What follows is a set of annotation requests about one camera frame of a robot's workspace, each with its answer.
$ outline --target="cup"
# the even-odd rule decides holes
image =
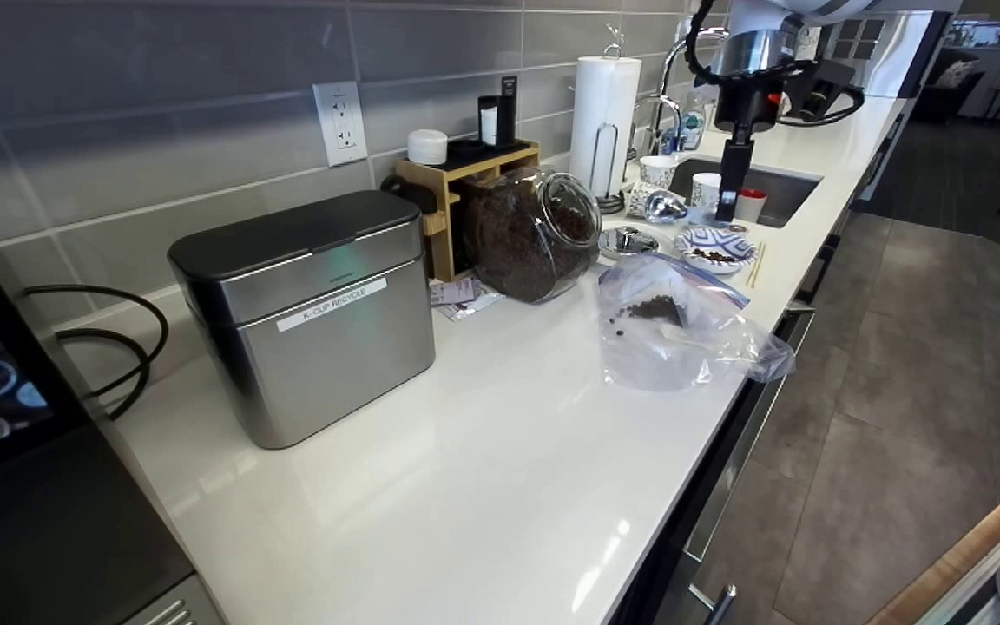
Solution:
[[[701,215],[710,215],[718,204],[718,174],[695,174],[695,193],[687,198]]]
[[[767,193],[764,193],[764,187],[743,187],[743,193],[740,193],[740,204],[736,204],[736,220],[757,222],[757,215],[764,211],[764,204],[767,204]]]
[[[670,187],[676,161],[672,156],[641,156],[639,168],[641,168],[641,181],[648,187]]]
[[[421,168],[441,168],[448,161],[448,135],[438,129],[414,129],[406,135],[406,161]]]

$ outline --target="paper towel roll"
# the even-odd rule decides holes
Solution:
[[[568,174],[598,198],[614,196],[629,161],[641,61],[581,56]]]

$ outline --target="wooden spice rack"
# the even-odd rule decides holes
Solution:
[[[441,278],[441,283],[454,278],[454,220],[450,220],[450,211],[461,203],[461,196],[454,196],[450,186],[490,181],[490,176],[501,176],[507,171],[525,171],[525,168],[539,171],[539,146],[536,143],[525,143],[511,154],[497,154],[497,156],[473,161],[461,168],[417,168],[406,156],[397,161],[397,176],[421,186],[421,187],[432,193],[432,198],[438,198],[438,211],[423,215],[423,238],[431,248],[431,275],[432,278]]]

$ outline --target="gray floor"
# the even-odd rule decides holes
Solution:
[[[1000,245],[1000,124],[909,124],[871,211]]]
[[[865,215],[699,586],[736,585],[732,623],[868,623],[997,499],[1000,245]]]

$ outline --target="black power cord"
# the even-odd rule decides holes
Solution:
[[[843,121],[843,120],[850,120],[868,97],[865,97],[865,91],[860,86],[843,86],[843,94],[850,97],[850,106],[848,108],[841,108],[841,113],[831,113],[831,115],[823,115],[823,120],[781,120],[779,124],[791,124],[791,129],[818,129],[818,124],[838,124],[838,121]]]
[[[32,297],[108,297],[108,299],[126,299],[126,301],[141,306],[157,321],[157,345],[148,350],[126,333],[97,329],[97,326],[75,326],[75,329],[51,333],[57,345],[73,345],[73,341],[75,345],[81,341],[118,345],[134,358],[134,364],[127,373],[122,373],[118,378],[86,392],[97,401],[97,395],[108,395],[108,392],[122,391],[126,384],[130,384],[127,395],[122,395],[122,403],[108,409],[112,422],[118,422],[130,403],[141,401],[148,374],[152,374],[152,362],[159,358],[159,350],[166,349],[166,337],[169,337],[166,317],[148,299],[141,299],[134,293],[108,289],[108,285],[32,285],[22,297],[25,299],[32,299]]]
[[[687,26],[687,35],[685,35],[685,64],[687,70],[699,78],[699,84],[721,84],[721,78],[715,78],[709,67],[701,67],[699,61],[699,35],[709,20],[709,11],[710,11],[715,0],[701,0],[699,13],[689,18]]]

